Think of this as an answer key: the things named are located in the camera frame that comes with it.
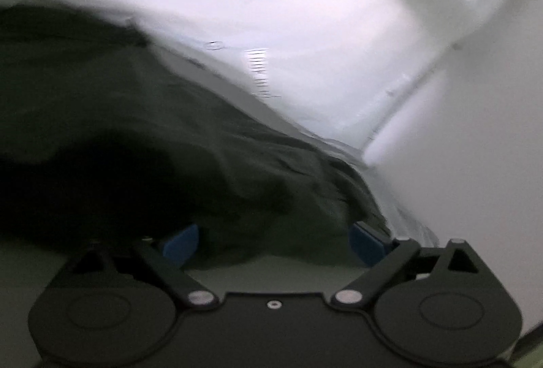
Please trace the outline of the white translucent storage bag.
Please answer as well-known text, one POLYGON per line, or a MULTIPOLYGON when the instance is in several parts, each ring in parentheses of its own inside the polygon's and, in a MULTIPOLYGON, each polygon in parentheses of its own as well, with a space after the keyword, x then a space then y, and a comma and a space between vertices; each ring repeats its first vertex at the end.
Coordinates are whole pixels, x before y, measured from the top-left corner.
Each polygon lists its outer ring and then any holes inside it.
POLYGON ((542 230, 542 0, 53 1, 348 153, 441 237, 542 230))

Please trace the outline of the black zip-up jacket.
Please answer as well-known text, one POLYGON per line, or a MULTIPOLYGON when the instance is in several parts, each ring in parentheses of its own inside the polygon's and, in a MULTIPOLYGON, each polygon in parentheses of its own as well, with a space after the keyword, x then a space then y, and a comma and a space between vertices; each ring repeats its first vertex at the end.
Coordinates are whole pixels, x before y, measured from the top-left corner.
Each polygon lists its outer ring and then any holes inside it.
POLYGON ((347 163, 172 73, 142 34, 56 8, 1 10, 1 240, 164 244, 194 268, 261 255, 330 265, 387 222, 347 163))

